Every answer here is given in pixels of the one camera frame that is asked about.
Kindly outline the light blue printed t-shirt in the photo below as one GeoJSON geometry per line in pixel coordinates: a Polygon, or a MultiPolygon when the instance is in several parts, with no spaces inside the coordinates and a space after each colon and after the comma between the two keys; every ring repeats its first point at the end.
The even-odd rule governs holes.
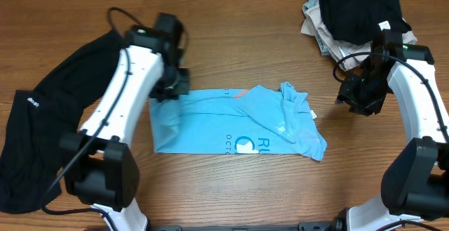
{"type": "Polygon", "coordinates": [[[172,154],[300,154],[321,161],[327,142],[307,94],[283,82],[273,91],[190,91],[149,101],[154,150],[172,154]]]}

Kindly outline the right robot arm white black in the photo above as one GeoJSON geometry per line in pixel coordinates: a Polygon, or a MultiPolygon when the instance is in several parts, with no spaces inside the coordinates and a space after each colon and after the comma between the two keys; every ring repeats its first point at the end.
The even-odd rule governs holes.
{"type": "Polygon", "coordinates": [[[341,80],[337,103],[370,116],[395,96],[406,146],[385,171],[380,193],[342,210],[326,230],[394,230],[448,217],[448,112],[435,80],[428,47],[405,44],[384,29],[373,39],[360,74],[341,80]]]}

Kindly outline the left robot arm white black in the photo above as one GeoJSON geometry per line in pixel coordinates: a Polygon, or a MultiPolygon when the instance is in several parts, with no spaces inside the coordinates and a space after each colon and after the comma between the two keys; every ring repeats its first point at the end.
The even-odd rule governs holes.
{"type": "Polygon", "coordinates": [[[77,133],[60,140],[65,182],[86,212],[99,213],[109,230],[150,230],[135,198],[140,171],[130,147],[149,98],[176,100],[189,92],[189,71],[181,66],[187,38],[175,15],[160,13],[153,27],[136,22],[123,44],[115,73],[94,113],[77,133]]]}

